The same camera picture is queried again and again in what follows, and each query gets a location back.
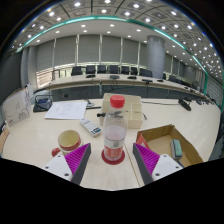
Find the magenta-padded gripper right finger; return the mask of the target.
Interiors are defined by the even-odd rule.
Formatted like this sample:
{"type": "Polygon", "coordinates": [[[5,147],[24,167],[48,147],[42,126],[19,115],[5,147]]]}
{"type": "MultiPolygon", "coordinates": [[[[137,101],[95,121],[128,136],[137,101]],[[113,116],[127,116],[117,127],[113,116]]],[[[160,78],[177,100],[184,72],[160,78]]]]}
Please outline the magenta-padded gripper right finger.
{"type": "Polygon", "coordinates": [[[137,143],[133,144],[133,154],[145,185],[182,169],[168,154],[158,155],[137,143]]]}

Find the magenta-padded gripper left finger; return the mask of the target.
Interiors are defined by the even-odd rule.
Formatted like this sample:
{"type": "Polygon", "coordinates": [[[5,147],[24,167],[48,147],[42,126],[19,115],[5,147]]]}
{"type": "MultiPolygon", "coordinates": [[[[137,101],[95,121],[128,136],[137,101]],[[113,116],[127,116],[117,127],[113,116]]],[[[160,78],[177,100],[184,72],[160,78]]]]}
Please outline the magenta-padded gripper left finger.
{"type": "Polygon", "coordinates": [[[91,144],[87,143],[67,155],[58,153],[43,169],[79,185],[82,181],[90,154],[91,144]]]}

